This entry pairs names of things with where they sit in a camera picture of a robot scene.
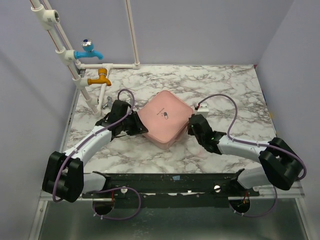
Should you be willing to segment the pink medicine kit case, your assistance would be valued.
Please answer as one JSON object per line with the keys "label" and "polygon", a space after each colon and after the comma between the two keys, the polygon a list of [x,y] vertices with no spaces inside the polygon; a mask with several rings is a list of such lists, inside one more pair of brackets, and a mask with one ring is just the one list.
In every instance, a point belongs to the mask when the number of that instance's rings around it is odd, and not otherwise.
{"label": "pink medicine kit case", "polygon": [[194,110],[168,90],[160,91],[138,116],[148,132],[143,136],[162,150],[169,149],[185,134]]}

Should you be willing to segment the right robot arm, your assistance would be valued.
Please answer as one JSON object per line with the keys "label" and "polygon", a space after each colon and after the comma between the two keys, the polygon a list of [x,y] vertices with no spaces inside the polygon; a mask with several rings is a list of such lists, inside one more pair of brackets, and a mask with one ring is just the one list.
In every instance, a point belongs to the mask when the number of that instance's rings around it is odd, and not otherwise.
{"label": "right robot arm", "polygon": [[264,185],[288,191],[305,171],[302,161],[281,138],[275,137],[269,142],[235,139],[225,132],[213,131],[200,114],[189,118],[187,128],[188,134],[195,136],[199,145],[209,153],[237,156],[260,164],[256,168],[237,171],[230,181],[230,191],[236,196]]}

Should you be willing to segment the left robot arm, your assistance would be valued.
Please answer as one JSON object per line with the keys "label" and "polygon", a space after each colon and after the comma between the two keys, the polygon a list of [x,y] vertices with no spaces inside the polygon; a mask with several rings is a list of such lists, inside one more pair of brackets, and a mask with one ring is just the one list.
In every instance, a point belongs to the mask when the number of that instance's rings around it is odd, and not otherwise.
{"label": "left robot arm", "polygon": [[53,200],[75,202],[81,194],[95,192],[104,198],[110,194],[111,178],[105,173],[85,173],[84,167],[104,146],[121,132],[128,136],[148,132],[138,113],[122,100],[115,100],[111,111],[98,120],[92,131],[79,143],[64,152],[54,151],[48,158],[42,190]]}

